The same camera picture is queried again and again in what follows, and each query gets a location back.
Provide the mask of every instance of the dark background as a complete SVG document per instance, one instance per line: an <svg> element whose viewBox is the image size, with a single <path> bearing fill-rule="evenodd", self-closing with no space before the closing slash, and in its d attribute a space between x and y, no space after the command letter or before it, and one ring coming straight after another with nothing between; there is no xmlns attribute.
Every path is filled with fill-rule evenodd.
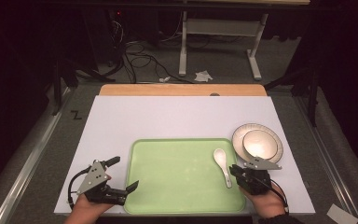
<svg viewBox="0 0 358 224"><path fill-rule="evenodd" d="M311 3L334 6L344 1ZM322 14L316 19L298 13L272 13L263 37L278 35L284 41L302 36L288 72L310 60L317 62L320 86L358 157L358 1L345 1L343 6L344 13ZM178 17L178 13L156 10L125 14L133 33L156 45L158 28L167 33L174 30ZM61 57L89 67L95 64L79 9L0 1L0 173L44 112L48 104L45 92Z"/></svg>

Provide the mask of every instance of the white metal stand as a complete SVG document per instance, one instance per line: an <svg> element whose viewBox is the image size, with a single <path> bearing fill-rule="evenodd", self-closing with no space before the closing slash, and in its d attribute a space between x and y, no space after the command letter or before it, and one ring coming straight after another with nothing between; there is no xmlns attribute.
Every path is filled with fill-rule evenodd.
<svg viewBox="0 0 358 224"><path fill-rule="evenodd" d="M252 49L246 50L249 64L255 80L261 80L260 71L258 69L255 53L266 26L269 14L263 14L260 21L220 21L220 20L202 20L188 19L187 12L183 12L182 22L182 47L180 52L179 76L186 75L187 50L186 38L187 34L199 35L242 35L253 36L255 43Z"/></svg>

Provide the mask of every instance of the light green plastic tray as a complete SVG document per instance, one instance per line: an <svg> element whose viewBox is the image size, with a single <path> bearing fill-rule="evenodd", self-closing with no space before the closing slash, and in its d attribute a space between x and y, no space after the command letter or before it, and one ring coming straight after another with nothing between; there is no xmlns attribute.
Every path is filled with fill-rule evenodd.
<svg viewBox="0 0 358 224"><path fill-rule="evenodd" d="M132 145L127 185L139 180L124 205L130 214L239 212L245 206L234 176L228 189L213 159L222 148L227 167L236 154L227 139L145 139Z"/></svg>

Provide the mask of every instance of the spoon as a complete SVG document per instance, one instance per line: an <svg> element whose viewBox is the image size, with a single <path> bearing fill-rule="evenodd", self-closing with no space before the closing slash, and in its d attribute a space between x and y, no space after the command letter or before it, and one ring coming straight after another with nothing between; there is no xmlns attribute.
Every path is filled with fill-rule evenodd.
<svg viewBox="0 0 358 224"><path fill-rule="evenodd" d="M227 188L231 188L231 179L229 178L227 167L226 167L226 152L222 148L217 148L213 153L214 160L220 166L225 175Z"/></svg>

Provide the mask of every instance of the white paper sheet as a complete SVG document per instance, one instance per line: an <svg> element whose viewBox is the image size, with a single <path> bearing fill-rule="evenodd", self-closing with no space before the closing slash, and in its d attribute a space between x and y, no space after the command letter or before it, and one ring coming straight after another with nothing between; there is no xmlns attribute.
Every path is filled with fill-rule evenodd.
<svg viewBox="0 0 358 224"><path fill-rule="evenodd" d="M275 132L283 144L278 162L282 170L269 171L284 189L292 214L313 214L315 210L296 166L275 107L266 96L97 96L81 136L54 213L69 214L67 188L70 179L93 160L115 156L120 163L107 170L108 185L124 189L131 145L145 138L227 138L242 124L259 123ZM77 190L83 177L73 185ZM243 213L253 212L247 203ZM108 216L126 214L114 206Z"/></svg>

